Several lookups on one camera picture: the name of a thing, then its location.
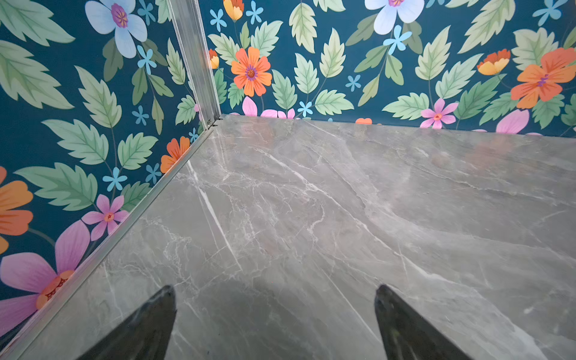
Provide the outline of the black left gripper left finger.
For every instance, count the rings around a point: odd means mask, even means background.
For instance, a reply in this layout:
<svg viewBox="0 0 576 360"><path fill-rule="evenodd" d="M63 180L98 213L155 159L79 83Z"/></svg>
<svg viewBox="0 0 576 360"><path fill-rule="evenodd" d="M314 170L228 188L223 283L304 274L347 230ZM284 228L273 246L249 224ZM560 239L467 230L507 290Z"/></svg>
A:
<svg viewBox="0 0 576 360"><path fill-rule="evenodd" d="M79 359L163 360L176 314L176 291L163 286Z"/></svg>

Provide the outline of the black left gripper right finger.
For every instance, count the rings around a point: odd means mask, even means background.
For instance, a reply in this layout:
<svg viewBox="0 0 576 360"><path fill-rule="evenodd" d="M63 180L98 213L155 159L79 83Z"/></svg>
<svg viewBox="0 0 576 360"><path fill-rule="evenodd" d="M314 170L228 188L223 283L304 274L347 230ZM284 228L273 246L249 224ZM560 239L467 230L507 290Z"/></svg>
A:
<svg viewBox="0 0 576 360"><path fill-rule="evenodd" d="M374 310L388 359L471 360L390 286L376 290Z"/></svg>

